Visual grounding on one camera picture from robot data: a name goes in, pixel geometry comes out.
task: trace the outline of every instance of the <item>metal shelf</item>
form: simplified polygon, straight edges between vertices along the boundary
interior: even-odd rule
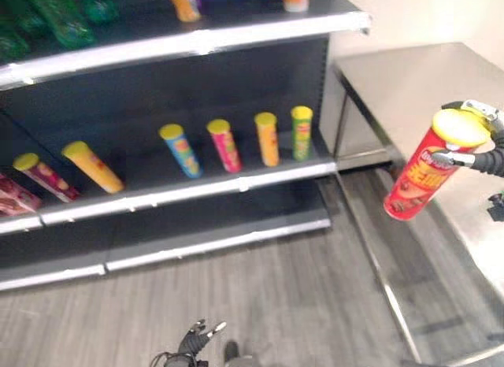
[[[2,238],[0,291],[104,275],[330,225],[312,180],[59,224]]]
[[[258,187],[327,176],[335,172],[335,162],[327,151],[318,131],[313,132],[310,157],[303,162],[292,158],[290,132],[279,134],[281,163],[274,168],[262,164],[256,137],[237,141],[243,171],[230,174],[224,171],[213,145],[195,147],[203,164],[202,178],[187,178],[176,164],[168,148],[152,156],[125,158],[115,161],[114,170],[121,172],[126,189],[116,195],[101,191],[88,181],[82,197],[74,203],[62,204],[49,193],[43,197],[46,205],[27,218],[0,219],[0,234],[23,232],[44,225],[74,222],[89,217],[115,213],[136,212],[169,203],[232,192],[244,192]]]
[[[0,67],[0,90],[62,76],[146,61],[211,54],[329,32],[362,30],[370,16],[347,0],[310,0],[306,13],[286,13],[278,3],[217,6],[201,21],[183,24],[169,1],[124,11],[118,22],[96,28],[98,43],[64,52],[53,40],[31,59]]]

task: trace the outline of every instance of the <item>floor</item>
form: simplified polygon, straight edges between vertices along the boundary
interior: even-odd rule
[[[487,335],[502,331],[502,306],[463,250],[421,221],[377,214],[387,186],[380,172],[343,179],[425,360],[488,346]],[[330,179],[321,186],[330,230],[0,295],[0,365],[147,366],[205,317],[228,322],[201,354],[210,365],[222,365],[234,339],[265,367],[400,366],[410,356],[341,193]]]

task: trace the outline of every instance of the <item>red canister label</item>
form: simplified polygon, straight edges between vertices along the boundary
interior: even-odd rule
[[[447,145],[429,128],[391,193],[384,200],[387,213],[397,220],[409,220],[419,213],[458,167],[440,164],[432,158],[437,150],[471,152],[474,148]]]
[[[24,174],[32,178],[40,186],[52,192],[63,202],[72,202],[79,196],[79,192],[66,183],[53,169],[43,162],[39,162]]]
[[[242,169],[242,162],[239,160],[238,151],[236,149],[232,133],[212,133],[211,135],[224,168],[228,172],[239,172]]]
[[[35,212],[40,207],[40,199],[19,184],[0,174],[0,217]]]

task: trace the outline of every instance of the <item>red chip canister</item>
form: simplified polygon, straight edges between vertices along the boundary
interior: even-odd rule
[[[470,153],[489,139],[490,132],[476,114],[460,109],[440,110],[385,198],[385,211],[397,220],[415,217],[458,169],[434,161],[432,154],[437,150]]]
[[[35,212],[40,204],[30,191],[0,173],[0,217]]]
[[[228,172],[239,172],[242,169],[242,162],[239,160],[231,125],[226,120],[216,119],[210,121],[206,129],[212,136],[213,144],[219,152],[224,168]]]
[[[63,202],[72,202],[79,196],[79,192],[75,188],[66,183],[48,165],[41,162],[39,156],[35,153],[25,153],[17,156],[13,166]]]

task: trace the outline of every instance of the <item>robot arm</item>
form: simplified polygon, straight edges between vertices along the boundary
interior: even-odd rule
[[[485,121],[485,127],[491,132],[495,148],[480,154],[440,150],[432,154],[432,157],[437,162],[446,165],[465,166],[480,172],[504,177],[504,111],[474,100],[452,102],[442,106],[442,108],[463,109],[482,117]]]

